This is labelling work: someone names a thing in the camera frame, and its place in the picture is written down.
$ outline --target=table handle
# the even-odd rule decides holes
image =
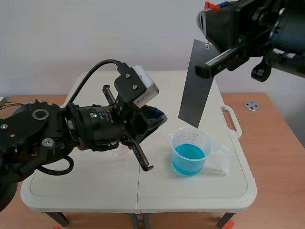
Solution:
[[[238,123],[238,120],[236,118],[234,110],[227,105],[222,106],[221,109],[222,109],[222,111],[226,111],[228,113],[230,121],[231,121],[231,123],[233,125],[233,128],[235,130],[236,136],[239,139],[242,136],[243,132],[242,132],[242,129],[241,129],[239,123]]]

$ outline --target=wooden surface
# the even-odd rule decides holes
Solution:
[[[65,96],[35,96],[61,105]],[[25,103],[35,97],[13,97]],[[234,216],[234,229],[296,229],[305,226],[305,150],[265,94],[223,94],[243,130],[240,142],[257,185],[257,198],[245,212]],[[248,111],[254,100],[260,109]],[[17,107],[0,111],[0,118]],[[150,215],[151,229],[214,229],[219,213],[158,213]],[[70,229],[132,229],[129,216],[108,213],[66,213]],[[0,229],[52,229],[58,224],[27,208],[19,189],[0,213]]]

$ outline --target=plastic measuring cup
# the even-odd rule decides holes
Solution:
[[[224,159],[223,172],[229,174],[230,152],[228,147],[216,143],[205,131],[194,127],[183,127],[169,135],[172,145],[174,168],[182,174],[194,175],[203,168],[212,155]]]
[[[121,143],[116,149],[110,150],[111,156],[115,159],[126,159],[129,155],[133,154],[132,150],[128,146],[124,146]]]

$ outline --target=orange clip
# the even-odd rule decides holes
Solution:
[[[206,1],[205,2],[205,5],[204,5],[204,8],[205,9],[207,9],[207,8],[210,8],[211,10],[213,10],[213,11],[218,11],[218,10],[220,10],[220,6],[217,6],[217,5],[214,5],[214,4],[212,4],[212,3],[210,3],[210,2],[208,2],[208,1]]]
[[[234,227],[235,223],[232,220],[229,220],[229,222],[227,222],[225,224],[225,226],[223,227],[223,229],[232,229]]]

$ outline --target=cable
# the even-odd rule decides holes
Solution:
[[[21,104],[21,103],[15,103],[15,102],[5,102],[5,101],[0,101],[0,103],[5,103],[5,104],[19,104],[19,105],[23,105],[23,104]]]
[[[3,110],[3,109],[5,109],[5,108],[7,108],[7,107],[10,107],[10,106],[23,106],[23,104],[22,104],[22,105],[20,105],[20,104],[8,104],[8,105],[3,105],[3,106],[1,107],[1,109],[0,109],[0,111]]]
[[[103,65],[108,64],[108,63],[113,63],[113,64],[115,64],[118,67],[122,64],[120,61],[112,60],[112,59],[104,60],[104,61],[99,62],[97,65],[95,65],[93,68],[91,68],[90,71],[88,71],[88,73],[86,74],[85,78],[83,78],[83,80],[81,81],[80,85],[77,87],[76,91],[73,93],[72,97],[69,99],[68,103],[72,103],[74,101],[74,99],[76,98],[78,93],[81,91],[82,87],[84,86],[84,84],[90,78],[90,76],[96,70],[98,70],[100,67],[102,67]]]
[[[65,170],[51,170],[42,166],[39,166],[37,169],[45,174],[53,176],[61,176],[70,173],[74,167],[74,161],[71,157],[66,156],[63,159],[66,159],[69,162],[69,167]]]

